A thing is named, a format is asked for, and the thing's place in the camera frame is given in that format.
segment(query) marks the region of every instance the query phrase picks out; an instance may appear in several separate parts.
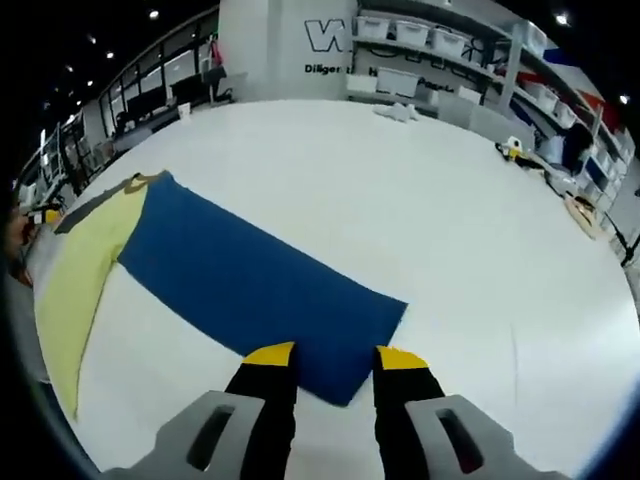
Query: yellow cloth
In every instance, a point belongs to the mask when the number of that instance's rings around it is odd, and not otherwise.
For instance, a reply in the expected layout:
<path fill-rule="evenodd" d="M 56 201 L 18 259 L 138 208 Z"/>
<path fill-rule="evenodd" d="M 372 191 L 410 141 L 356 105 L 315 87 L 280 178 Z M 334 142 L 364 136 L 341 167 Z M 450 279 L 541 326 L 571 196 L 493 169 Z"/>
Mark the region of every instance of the yellow cloth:
<path fill-rule="evenodd" d="M 49 377 L 62 408 L 74 418 L 80 364 L 102 288 L 138 223 L 147 194 L 146 186 L 129 194 L 125 190 L 67 234 L 46 291 L 36 305 L 38 336 Z"/>

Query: storage box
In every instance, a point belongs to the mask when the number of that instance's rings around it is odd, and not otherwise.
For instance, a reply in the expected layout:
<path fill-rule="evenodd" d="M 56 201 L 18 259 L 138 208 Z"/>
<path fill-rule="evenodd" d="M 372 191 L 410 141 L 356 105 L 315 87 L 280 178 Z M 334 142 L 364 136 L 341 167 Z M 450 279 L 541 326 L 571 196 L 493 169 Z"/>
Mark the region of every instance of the storage box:
<path fill-rule="evenodd" d="M 535 56 L 542 58 L 547 49 L 547 35 L 529 20 L 518 20 L 500 25 L 503 30 L 516 34 L 519 29 L 522 32 L 522 46 Z"/>
<path fill-rule="evenodd" d="M 589 183 L 591 183 L 591 179 L 587 176 L 587 174 L 582 171 L 577 177 L 576 177 L 576 184 L 578 185 L 578 187 L 582 190 L 586 189 L 587 186 L 589 185 Z"/>
<path fill-rule="evenodd" d="M 424 47 L 427 43 L 430 28 L 419 23 L 396 21 L 396 40 L 418 47 Z"/>
<path fill-rule="evenodd" d="M 480 99 L 482 98 L 481 93 L 471 90 L 470 88 L 463 87 L 462 85 L 458 85 L 458 87 L 456 87 L 456 95 L 461 98 L 466 98 L 476 105 L 480 105 Z"/>
<path fill-rule="evenodd" d="M 386 18 L 358 17 L 358 36 L 385 40 L 390 20 Z"/>
<path fill-rule="evenodd" d="M 624 163 L 624 160 L 622 159 L 618 159 L 618 161 L 615 162 L 614 167 L 619 176 L 624 176 L 627 173 L 627 164 Z"/>
<path fill-rule="evenodd" d="M 521 23 L 523 31 L 523 45 L 534 55 L 542 58 L 547 49 L 547 35 L 529 21 Z"/>
<path fill-rule="evenodd" d="M 414 97 L 420 77 L 413 73 L 393 70 L 391 68 L 378 68 L 378 86 L 380 92 Z"/>
<path fill-rule="evenodd" d="M 544 85 L 534 82 L 525 82 L 524 89 L 529 95 L 533 96 L 537 100 L 538 106 L 545 112 L 551 113 L 553 112 L 553 109 L 556 108 L 558 96 Z"/>
<path fill-rule="evenodd" d="M 431 46 L 436 52 L 451 57 L 460 57 L 464 51 L 467 39 L 455 33 L 446 32 L 439 28 L 431 30 Z"/>
<path fill-rule="evenodd" d="M 564 128 L 571 128 L 573 124 L 576 123 L 576 114 L 564 102 L 558 101 L 555 108 L 553 109 L 553 113 L 558 118 L 558 122 L 560 122 L 560 125 L 562 125 Z"/>
<path fill-rule="evenodd" d="M 612 167 L 611 155 L 609 155 L 609 152 L 607 152 L 605 149 L 602 149 L 598 152 L 598 156 L 596 158 L 598 160 L 598 163 L 602 167 L 602 170 L 604 170 L 604 173 L 609 175 L 609 171 Z"/>
<path fill-rule="evenodd" d="M 369 75 L 347 75 L 347 90 L 352 92 L 375 92 L 378 79 Z"/>
<path fill-rule="evenodd" d="M 611 208 L 611 199 L 607 195 L 602 195 L 598 202 L 596 203 L 596 207 L 601 212 L 608 212 L 609 208 Z"/>

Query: yellow object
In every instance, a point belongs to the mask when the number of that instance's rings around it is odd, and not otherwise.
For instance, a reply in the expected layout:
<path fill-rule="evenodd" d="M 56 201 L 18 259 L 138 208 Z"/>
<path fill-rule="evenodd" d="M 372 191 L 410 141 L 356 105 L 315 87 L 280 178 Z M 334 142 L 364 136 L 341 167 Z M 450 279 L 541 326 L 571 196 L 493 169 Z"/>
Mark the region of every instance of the yellow object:
<path fill-rule="evenodd" d="M 146 186 L 131 194 L 116 193 L 66 235 L 49 284 L 36 305 L 49 377 L 62 408 L 74 418 L 80 364 L 102 288 L 138 223 L 146 194 Z"/>
<path fill-rule="evenodd" d="M 248 355 L 242 363 L 251 365 L 271 365 L 274 367 L 286 367 L 289 365 L 289 356 L 294 342 L 281 343 L 256 350 Z"/>
<path fill-rule="evenodd" d="M 57 210 L 47 210 L 44 212 L 44 223 L 53 223 L 60 218 L 60 212 Z"/>
<path fill-rule="evenodd" d="M 382 368 L 384 370 L 411 370 L 415 368 L 429 368 L 429 364 L 417 355 L 404 352 L 393 347 L 378 347 Z"/>

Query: blue cloth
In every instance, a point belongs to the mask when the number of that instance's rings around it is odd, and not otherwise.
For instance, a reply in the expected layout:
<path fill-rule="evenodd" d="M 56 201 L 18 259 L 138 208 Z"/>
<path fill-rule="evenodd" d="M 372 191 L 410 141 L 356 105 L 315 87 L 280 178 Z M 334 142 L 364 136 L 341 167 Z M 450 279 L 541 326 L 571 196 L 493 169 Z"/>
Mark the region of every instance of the blue cloth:
<path fill-rule="evenodd" d="M 168 173 L 149 187 L 118 261 L 167 307 L 243 356 L 295 341 L 300 386 L 340 406 L 367 379 L 374 347 L 388 344 L 407 306 L 199 197 Z"/>

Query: white floor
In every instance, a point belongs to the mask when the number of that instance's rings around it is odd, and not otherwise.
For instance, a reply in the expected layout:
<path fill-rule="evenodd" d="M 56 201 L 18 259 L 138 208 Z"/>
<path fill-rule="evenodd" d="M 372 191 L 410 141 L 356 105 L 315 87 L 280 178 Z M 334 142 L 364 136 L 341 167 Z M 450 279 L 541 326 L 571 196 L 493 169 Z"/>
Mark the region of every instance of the white floor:
<path fill-rule="evenodd" d="M 636 310 L 614 254 L 491 142 L 432 119 L 395 123 L 371 108 L 287 101 L 197 112 L 123 156 L 80 202 L 135 172 L 170 170 L 199 195 L 407 301 L 392 345 L 421 355 L 446 392 L 511 430 L 535 467 L 577 475 L 640 374 Z M 39 295 L 49 267 L 34 262 Z M 131 465 L 180 409 L 224 389 L 239 362 L 116 266 L 73 428 L 100 469 Z M 346 409 L 300 392 L 296 419 L 287 478 L 383 478 L 370 381 Z"/>

